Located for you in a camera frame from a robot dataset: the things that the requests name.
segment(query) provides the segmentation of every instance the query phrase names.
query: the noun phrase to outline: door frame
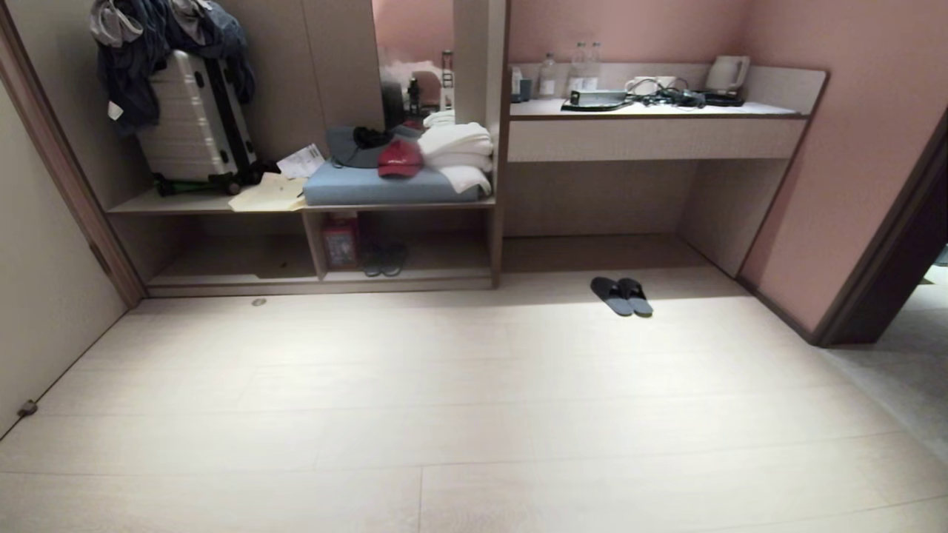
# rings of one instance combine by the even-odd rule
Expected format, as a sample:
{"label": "door frame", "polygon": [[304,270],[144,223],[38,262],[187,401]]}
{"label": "door frame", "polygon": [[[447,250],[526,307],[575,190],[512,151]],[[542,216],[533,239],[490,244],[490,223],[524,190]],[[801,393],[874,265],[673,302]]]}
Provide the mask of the door frame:
{"label": "door frame", "polygon": [[145,285],[89,186],[4,0],[0,0],[0,80],[89,249],[125,304],[136,307],[147,297]]}
{"label": "door frame", "polygon": [[948,110],[856,268],[813,331],[812,344],[829,347],[879,340],[948,240],[946,180]]}

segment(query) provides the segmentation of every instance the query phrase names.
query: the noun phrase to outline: suitcase wheel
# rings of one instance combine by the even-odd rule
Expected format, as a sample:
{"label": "suitcase wheel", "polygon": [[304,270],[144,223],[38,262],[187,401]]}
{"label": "suitcase wheel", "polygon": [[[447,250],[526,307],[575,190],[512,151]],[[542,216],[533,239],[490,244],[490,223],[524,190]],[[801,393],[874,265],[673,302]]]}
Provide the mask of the suitcase wheel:
{"label": "suitcase wheel", "polygon": [[174,184],[167,179],[158,179],[155,182],[155,188],[158,189],[158,195],[161,197],[172,196],[176,193]]}

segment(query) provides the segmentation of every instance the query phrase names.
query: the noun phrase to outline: electric kettle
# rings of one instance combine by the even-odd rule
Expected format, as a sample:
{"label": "electric kettle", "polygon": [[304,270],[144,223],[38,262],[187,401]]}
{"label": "electric kettle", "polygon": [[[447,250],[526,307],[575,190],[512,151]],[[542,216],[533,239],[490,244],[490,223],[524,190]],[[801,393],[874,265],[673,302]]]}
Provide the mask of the electric kettle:
{"label": "electric kettle", "polygon": [[704,90],[709,93],[736,93],[747,80],[747,71],[751,68],[751,58],[747,56],[718,56]]}

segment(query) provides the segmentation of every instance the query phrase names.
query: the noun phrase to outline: desk drawer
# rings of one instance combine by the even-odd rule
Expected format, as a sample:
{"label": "desk drawer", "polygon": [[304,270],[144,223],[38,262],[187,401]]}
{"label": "desk drawer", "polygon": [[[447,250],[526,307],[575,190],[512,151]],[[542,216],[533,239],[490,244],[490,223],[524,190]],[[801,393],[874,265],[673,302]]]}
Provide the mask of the desk drawer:
{"label": "desk drawer", "polygon": [[804,119],[514,120],[508,159],[789,158],[806,124]]}

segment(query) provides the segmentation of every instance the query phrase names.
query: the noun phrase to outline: slipper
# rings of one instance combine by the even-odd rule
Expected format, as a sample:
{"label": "slipper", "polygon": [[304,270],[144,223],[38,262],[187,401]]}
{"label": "slipper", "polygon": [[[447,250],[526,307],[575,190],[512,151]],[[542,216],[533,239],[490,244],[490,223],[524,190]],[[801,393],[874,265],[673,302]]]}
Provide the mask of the slipper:
{"label": "slipper", "polygon": [[948,247],[941,251],[939,258],[935,260],[936,267],[948,267]]}
{"label": "slipper", "polygon": [[655,312],[639,282],[629,278],[619,280],[619,293],[629,302],[636,315],[647,319]]}
{"label": "slipper", "polygon": [[595,278],[592,280],[590,288],[600,300],[609,306],[609,309],[615,311],[616,315],[620,317],[632,316],[632,305],[622,297],[619,284],[608,278]]}
{"label": "slipper", "polygon": [[382,262],[382,273],[394,278],[402,273],[405,260],[409,258],[409,249],[405,245],[393,245],[385,250],[385,259]]}
{"label": "slipper", "polygon": [[368,245],[362,250],[362,271],[370,278],[382,275],[382,251],[375,245]]}

